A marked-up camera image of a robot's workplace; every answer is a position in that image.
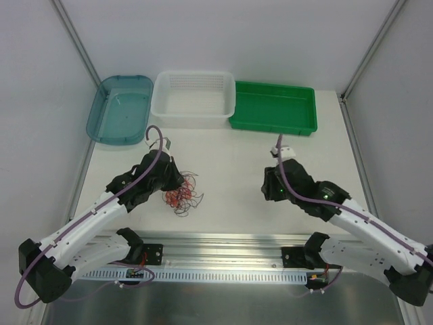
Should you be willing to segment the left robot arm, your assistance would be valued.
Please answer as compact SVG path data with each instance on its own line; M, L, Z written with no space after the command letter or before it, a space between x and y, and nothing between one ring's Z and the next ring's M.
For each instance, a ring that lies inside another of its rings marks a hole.
M182 183L169 151L150 150L140 164L116 176L81 216L38 242L27 239L18 247L19 283L28 283L39 301L50 303L81 276L105 264L143 264L154 256L153 250L129 227L101 244L86 245L108 223L147 202L153 193L176 190Z

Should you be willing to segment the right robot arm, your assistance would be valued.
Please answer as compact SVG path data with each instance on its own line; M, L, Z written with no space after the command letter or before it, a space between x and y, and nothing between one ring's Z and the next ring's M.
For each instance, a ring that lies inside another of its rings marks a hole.
M295 159L266 167L261 191L268 201L288 200L311 217L339 227L368 245L352 247L314 232L297 263L314 269L339 265L386 285L398 298L424 305L432 288L432 246L416 242L362 209L350 194L330 181L315 181Z

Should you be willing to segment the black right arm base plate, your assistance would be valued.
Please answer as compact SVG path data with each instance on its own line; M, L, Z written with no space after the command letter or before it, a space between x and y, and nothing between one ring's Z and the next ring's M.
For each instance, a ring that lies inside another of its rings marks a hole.
M304 249L301 246L281 247L281 260L284 268L308 268Z

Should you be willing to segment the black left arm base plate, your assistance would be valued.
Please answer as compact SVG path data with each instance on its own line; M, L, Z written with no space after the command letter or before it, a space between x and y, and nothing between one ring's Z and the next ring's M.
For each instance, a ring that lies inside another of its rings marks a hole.
M139 265L162 265L163 244L144 244L139 255Z

